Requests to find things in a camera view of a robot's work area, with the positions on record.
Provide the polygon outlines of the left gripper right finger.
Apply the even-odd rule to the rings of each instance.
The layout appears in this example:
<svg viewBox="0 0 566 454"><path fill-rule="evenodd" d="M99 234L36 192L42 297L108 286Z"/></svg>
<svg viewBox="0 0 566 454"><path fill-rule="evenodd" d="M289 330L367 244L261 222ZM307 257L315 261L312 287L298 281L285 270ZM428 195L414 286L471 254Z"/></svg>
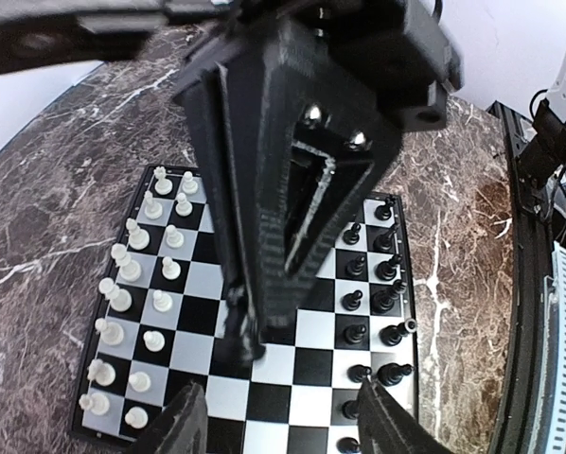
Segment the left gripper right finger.
<svg viewBox="0 0 566 454"><path fill-rule="evenodd" d="M358 412L362 453L449 454L378 381L363 380Z"/></svg>

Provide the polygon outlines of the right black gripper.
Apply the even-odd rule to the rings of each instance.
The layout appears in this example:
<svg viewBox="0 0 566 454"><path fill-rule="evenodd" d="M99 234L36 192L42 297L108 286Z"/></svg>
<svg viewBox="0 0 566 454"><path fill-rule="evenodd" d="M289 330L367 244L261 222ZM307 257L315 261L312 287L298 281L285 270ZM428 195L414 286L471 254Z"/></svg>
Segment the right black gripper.
<svg viewBox="0 0 566 454"><path fill-rule="evenodd" d="M381 114L405 132L446 128L462 60L440 24L441 1L243 1L245 23L268 13L325 37L329 55L372 90Z"/></svg>

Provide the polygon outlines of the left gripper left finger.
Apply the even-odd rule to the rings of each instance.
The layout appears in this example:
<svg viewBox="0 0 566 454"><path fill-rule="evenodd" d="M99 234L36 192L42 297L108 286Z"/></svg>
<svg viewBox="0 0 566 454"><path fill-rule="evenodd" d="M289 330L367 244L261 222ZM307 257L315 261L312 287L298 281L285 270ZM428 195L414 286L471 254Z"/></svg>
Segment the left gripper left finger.
<svg viewBox="0 0 566 454"><path fill-rule="evenodd" d="M207 421L203 387L191 382L176 394L126 452L204 454L207 447Z"/></svg>

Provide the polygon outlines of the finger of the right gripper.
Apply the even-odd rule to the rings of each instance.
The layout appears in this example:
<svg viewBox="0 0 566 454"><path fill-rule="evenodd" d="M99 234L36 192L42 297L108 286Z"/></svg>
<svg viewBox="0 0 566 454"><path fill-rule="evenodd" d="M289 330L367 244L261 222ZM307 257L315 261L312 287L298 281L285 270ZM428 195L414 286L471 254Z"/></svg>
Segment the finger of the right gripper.
<svg viewBox="0 0 566 454"><path fill-rule="evenodd" d="M264 47L256 143L254 301L265 327L286 327L310 296L338 234L401 145L375 93L285 19Z"/></svg>
<svg viewBox="0 0 566 454"><path fill-rule="evenodd" d="M215 246L221 261L228 313L216 360L251 364L264 356L255 305L248 289L244 250L239 232L238 197L232 179L227 69L218 63L180 81L175 101L186 114L196 161L209 205Z"/></svg>

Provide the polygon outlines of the black piece edge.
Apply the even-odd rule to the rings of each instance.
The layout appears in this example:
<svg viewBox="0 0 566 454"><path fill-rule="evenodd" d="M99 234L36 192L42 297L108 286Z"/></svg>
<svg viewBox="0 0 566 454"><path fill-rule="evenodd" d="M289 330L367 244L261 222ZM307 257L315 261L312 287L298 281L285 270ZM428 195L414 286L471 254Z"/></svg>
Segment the black piece edge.
<svg viewBox="0 0 566 454"><path fill-rule="evenodd" d="M397 364L394 362L382 365L377 372L378 381L385 387L398 385L405 376L410 375L414 368L411 364Z"/></svg>

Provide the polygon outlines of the black grey chess board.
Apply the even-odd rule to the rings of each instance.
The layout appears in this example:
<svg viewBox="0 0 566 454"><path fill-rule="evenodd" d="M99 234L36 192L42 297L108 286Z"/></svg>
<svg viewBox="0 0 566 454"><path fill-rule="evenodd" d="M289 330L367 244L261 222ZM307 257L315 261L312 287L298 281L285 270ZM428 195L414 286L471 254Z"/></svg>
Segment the black grey chess board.
<svg viewBox="0 0 566 454"><path fill-rule="evenodd" d="M140 269L110 262L97 291L71 432L143 452L187 386L202 387L210 453L335 453L359 435L361 378L393 369L388 392L418 414L416 310L402 202L372 193L279 327L223 278L203 190L177 211L187 166L145 168L116 245Z"/></svg>

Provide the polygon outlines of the white left rook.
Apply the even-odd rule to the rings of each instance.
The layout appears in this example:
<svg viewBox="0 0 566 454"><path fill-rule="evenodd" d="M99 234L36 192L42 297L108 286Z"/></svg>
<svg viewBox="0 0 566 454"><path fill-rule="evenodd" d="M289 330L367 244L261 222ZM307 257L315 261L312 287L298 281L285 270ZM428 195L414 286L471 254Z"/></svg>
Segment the white left rook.
<svg viewBox="0 0 566 454"><path fill-rule="evenodd" d="M104 393L84 393L79 398L79 405L85 411L102 416L109 411L110 400Z"/></svg>

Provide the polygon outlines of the white rook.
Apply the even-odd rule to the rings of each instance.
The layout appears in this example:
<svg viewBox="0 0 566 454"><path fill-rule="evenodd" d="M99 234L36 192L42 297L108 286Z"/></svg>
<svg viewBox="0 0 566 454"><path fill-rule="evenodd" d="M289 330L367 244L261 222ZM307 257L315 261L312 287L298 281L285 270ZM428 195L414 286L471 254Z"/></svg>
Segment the white rook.
<svg viewBox="0 0 566 454"><path fill-rule="evenodd" d="M173 182L168 178L167 171L163 166L158 166L153 170L155 178L154 190L160 196L168 195L173 188Z"/></svg>
<svg viewBox="0 0 566 454"><path fill-rule="evenodd" d="M110 400L104 393L84 393L79 398L79 405L85 411L102 416L109 411Z"/></svg>

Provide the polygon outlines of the white left knight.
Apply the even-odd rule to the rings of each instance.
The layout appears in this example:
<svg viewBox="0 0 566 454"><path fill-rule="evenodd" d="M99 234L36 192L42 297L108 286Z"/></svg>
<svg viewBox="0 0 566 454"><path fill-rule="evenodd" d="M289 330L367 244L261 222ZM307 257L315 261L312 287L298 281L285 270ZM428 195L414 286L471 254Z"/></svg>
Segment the white left knight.
<svg viewBox="0 0 566 454"><path fill-rule="evenodd" d="M100 386L110 386L115 382L115 378L115 368L102 359L93 359L87 368L87 379L96 382Z"/></svg>

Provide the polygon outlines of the white knight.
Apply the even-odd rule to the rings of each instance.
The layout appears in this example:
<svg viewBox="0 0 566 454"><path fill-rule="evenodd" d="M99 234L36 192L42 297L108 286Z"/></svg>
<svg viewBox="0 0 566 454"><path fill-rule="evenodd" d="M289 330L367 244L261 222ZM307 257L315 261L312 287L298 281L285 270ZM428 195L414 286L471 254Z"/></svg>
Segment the white knight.
<svg viewBox="0 0 566 454"><path fill-rule="evenodd" d="M146 218L155 220L163 216L163 205L153 194L147 190L144 193L144 215Z"/></svg>
<svg viewBox="0 0 566 454"><path fill-rule="evenodd" d="M100 386L110 386L115 382L115 378L115 368L102 359L93 359L87 368L87 379L96 382Z"/></svg>

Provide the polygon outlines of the white left bishop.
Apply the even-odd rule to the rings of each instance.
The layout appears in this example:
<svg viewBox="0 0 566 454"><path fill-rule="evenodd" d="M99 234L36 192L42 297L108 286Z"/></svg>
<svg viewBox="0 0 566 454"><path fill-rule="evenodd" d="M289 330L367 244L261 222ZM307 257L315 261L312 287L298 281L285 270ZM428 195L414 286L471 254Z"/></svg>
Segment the white left bishop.
<svg viewBox="0 0 566 454"><path fill-rule="evenodd" d="M117 346L125 338L123 327L116 322L110 322L105 318L95 320L95 329L99 334L100 340L110 346Z"/></svg>

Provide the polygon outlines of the white king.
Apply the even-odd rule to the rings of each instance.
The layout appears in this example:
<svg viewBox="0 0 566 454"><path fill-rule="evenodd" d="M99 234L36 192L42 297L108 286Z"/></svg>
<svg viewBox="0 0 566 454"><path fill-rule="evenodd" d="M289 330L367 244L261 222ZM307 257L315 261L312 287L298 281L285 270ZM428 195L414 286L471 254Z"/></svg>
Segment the white king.
<svg viewBox="0 0 566 454"><path fill-rule="evenodd" d="M110 277L100 280L98 291L105 297L113 311L125 312L132 306L133 299L131 294L116 284Z"/></svg>

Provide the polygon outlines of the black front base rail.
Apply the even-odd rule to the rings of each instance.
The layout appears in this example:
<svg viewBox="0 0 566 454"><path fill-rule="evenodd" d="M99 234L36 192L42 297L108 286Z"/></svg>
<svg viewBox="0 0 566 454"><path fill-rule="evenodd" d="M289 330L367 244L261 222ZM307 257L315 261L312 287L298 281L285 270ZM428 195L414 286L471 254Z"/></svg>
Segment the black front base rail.
<svg viewBox="0 0 566 454"><path fill-rule="evenodd" d="M509 349L503 395L489 450L492 453L545 453L552 409L546 289L553 275L554 224L545 218L551 203L545 191L535 190L519 179L516 158L526 146L523 116L500 102L493 103L488 111L498 117L504 127L514 222Z"/></svg>

